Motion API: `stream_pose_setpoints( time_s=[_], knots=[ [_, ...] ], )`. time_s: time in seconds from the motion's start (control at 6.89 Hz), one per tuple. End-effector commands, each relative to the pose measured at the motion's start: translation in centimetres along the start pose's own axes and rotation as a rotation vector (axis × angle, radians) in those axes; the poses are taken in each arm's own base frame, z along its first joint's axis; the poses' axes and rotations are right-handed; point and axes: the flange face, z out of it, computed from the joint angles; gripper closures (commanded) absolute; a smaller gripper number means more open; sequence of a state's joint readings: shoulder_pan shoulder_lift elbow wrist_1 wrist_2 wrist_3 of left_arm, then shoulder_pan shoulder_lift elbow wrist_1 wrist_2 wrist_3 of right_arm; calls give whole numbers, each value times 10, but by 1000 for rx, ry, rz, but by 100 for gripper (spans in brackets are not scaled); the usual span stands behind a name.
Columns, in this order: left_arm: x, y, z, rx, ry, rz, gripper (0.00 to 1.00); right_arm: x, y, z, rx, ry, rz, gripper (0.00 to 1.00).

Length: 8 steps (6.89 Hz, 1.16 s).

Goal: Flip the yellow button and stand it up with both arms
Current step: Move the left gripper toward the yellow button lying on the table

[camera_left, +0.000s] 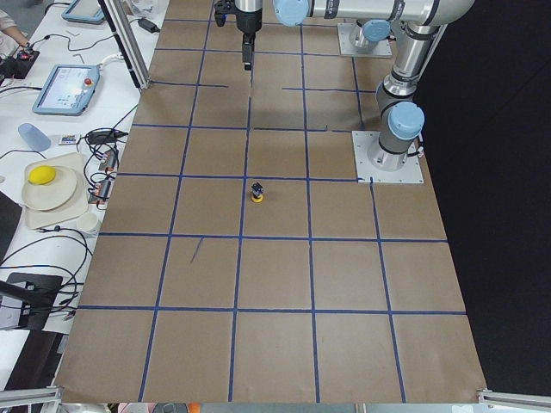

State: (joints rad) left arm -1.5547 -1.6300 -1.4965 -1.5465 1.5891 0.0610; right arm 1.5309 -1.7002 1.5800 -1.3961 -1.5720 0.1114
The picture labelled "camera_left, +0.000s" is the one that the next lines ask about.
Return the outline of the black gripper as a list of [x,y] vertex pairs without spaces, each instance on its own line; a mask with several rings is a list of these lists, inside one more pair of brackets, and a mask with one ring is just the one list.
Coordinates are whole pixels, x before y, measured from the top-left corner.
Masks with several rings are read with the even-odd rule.
[[255,33],[262,28],[263,1],[235,0],[236,21],[242,37],[242,62],[246,71],[252,70]]

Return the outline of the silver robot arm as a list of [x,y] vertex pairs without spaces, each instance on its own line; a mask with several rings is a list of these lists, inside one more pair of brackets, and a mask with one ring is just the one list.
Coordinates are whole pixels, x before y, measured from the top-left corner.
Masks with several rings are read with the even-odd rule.
[[382,19],[357,20],[350,43],[358,48],[373,48],[391,34],[391,22]]
[[354,18],[353,46],[380,42],[396,35],[398,55],[376,91],[381,133],[368,148],[370,162],[385,171],[399,170],[424,126],[424,113],[412,102],[418,80],[436,38],[473,6],[471,1],[275,1],[278,21],[299,26],[306,18]]

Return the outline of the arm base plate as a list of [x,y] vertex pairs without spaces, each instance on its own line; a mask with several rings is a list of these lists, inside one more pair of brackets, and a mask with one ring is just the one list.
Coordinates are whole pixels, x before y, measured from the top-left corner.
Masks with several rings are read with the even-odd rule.
[[390,22],[386,20],[338,23],[340,54],[346,57],[390,59],[392,50],[388,37],[391,33]]
[[356,179],[360,183],[423,184],[419,156],[413,143],[405,153],[391,154],[380,147],[380,132],[353,131]]

